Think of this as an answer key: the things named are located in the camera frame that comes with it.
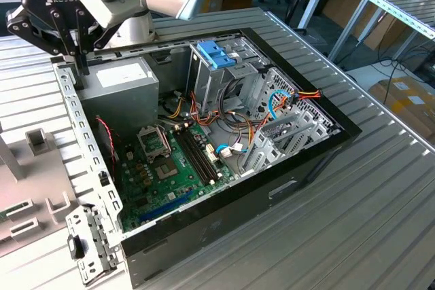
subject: aluminum extrusion table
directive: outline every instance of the aluminum extrusion table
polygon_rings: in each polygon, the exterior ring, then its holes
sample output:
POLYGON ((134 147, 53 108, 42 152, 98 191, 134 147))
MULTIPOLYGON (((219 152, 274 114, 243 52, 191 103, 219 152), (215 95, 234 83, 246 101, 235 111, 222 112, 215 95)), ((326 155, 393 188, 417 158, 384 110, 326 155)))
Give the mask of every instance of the aluminum extrusion table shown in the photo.
POLYGON ((328 57, 329 60, 334 61, 338 56, 342 46, 345 44, 353 28, 358 23, 358 20, 369 2, 378 6, 378 9, 366 25, 366 28, 358 37, 360 41, 363 40, 363 38, 373 29, 383 11, 401 20, 414 30, 394 54, 393 59, 399 57, 418 33, 421 33, 428 39, 435 38, 435 0, 361 0, 345 29, 335 43, 335 46, 331 50, 328 57))
MULTIPOLYGON (((270 13, 254 8, 156 21, 163 39, 239 27, 253 28, 363 132, 313 184, 146 289, 425 289, 435 277, 435 150, 270 13)), ((48 58, 16 37, 0 39, 3 137, 10 143, 36 126, 53 132, 86 202, 94 192, 48 58)), ((1 284, 82 289, 66 239, 63 229, 1 258, 1 284)), ((129 287, 123 269, 95 285, 129 287)))

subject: blue cable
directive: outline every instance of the blue cable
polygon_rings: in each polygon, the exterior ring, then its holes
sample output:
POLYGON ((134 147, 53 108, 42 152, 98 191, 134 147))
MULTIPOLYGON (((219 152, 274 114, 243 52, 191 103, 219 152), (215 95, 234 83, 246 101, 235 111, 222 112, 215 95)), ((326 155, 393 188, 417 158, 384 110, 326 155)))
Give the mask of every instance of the blue cable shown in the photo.
POLYGON ((275 114, 275 112, 273 111, 273 108, 272 108, 272 100, 273 100, 273 96, 276 94, 276 93, 281 93, 281 94, 284 94, 286 97, 288 97, 288 98, 290 98, 290 97, 292 97, 290 94, 288 94, 288 92, 286 92, 286 91, 284 91, 284 90, 276 90, 276 91, 274 91, 272 94, 271 94, 271 97, 269 98, 269 102, 268 102, 268 109, 269 109, 269 112, 271 113, 271 116, 272 116, 272 118, 274 119, 274 120, 276 120, 277 119, 277 115, 275 114))
POLYGON ((221 150, 223 150, 225 147, 228 147, 228 146, 229 146, 228 144, 219 145, 216 149, 216 153, 219 154, 219 152, 221 152, 221 150))

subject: expansion slot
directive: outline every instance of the expansion slot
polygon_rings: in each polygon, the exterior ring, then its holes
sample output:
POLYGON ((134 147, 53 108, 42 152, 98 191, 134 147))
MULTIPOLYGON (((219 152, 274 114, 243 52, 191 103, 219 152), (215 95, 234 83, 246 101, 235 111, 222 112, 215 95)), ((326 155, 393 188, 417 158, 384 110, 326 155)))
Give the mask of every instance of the expansion slot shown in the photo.
POLYGON ((184 204, 189 200, 189 196, 192 194, 192 192, 185 193, 182 197, 179 197, 169 203, 166 203, 162 205, 161 207, 154 209, 150 212, 147 212, 145 214, 142 214, 140 216, 140 220, 142 222, 150 221, 154 219, 155 217, 158 217, 159 215, 165 214, 166 212, 169 212, 170 210, 175 209, 177 206, 184 204))

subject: paper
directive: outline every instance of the paper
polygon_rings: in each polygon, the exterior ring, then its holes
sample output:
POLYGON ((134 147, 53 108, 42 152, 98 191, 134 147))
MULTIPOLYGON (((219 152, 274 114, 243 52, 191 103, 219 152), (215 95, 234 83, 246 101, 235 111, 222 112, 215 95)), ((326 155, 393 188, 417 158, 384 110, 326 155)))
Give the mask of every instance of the paper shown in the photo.
POLYGON ((421 99, 421 97, 414 95, 414 96, 408 96, 408 98, 411 100, 412 103, 415 105, 424 105, 424 101, 421 99))
POLYGON ((143 71, 141 65, 137 62, 126 66, 114 67, 98 71, 97 77, 101 86, 108 88, 110 86, 128 83, 142 78, 147 78, 147 74, 143 71))
POLYGON ((409 87, 403 81, 397 81, 393 84, 401 91, 409 90, 409 87))

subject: side panel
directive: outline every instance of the side panel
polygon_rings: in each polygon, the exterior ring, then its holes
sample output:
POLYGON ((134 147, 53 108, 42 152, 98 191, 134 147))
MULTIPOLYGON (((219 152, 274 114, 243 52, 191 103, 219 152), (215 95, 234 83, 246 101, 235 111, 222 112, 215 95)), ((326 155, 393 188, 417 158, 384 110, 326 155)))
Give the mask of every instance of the side panel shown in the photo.
POLYGON ((154 233, 159 233, 158 230, 162 229, 160 227, 165 224, 165 220, 159 221, 154 227, 123 241, 122 249, 128 264, 133 288, 233 231, 256 215, 263 213, 293 194, 297 189, 310 184, 339 152, 340 148, 341 146, 331 149, 324 155, 288 171, 247 195, 235 198, 230 204, 218 208, 202 219, 195 219, 195 209, 198 209, 191 208, 193 209, 190 217, 191 224, 162 237, 153 244, 145 244, 145 242, 156 237, 154 233), (144 240, 142 250, 132 253, 131 249, 138 248, 137 243, 140 244, 141 239, 144 240))

